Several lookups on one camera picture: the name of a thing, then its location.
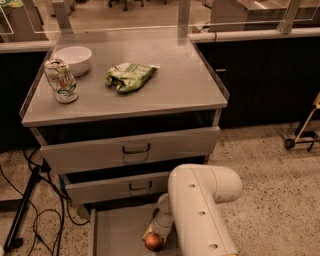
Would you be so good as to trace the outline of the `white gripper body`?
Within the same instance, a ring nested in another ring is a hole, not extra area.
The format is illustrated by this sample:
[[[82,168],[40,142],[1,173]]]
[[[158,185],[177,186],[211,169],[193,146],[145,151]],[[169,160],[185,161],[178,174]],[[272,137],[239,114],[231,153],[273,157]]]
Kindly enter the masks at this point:
[[[151,221],[151,228],[155,234],[166,238],[171,232],[173,223],[171,214],[158,212]]]

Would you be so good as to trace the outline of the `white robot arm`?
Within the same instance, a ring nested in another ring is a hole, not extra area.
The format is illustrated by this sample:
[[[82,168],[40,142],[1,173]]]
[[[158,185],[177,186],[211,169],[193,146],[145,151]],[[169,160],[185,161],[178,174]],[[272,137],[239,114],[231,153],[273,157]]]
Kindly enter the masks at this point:
[[[217,205],[233,202],[242,181],[223,166],[183,164],[168,179],[168,192],[158,199],[158,211],[143,235],[146,248],[161,250],[175,231],[182,256],[238,256]]]

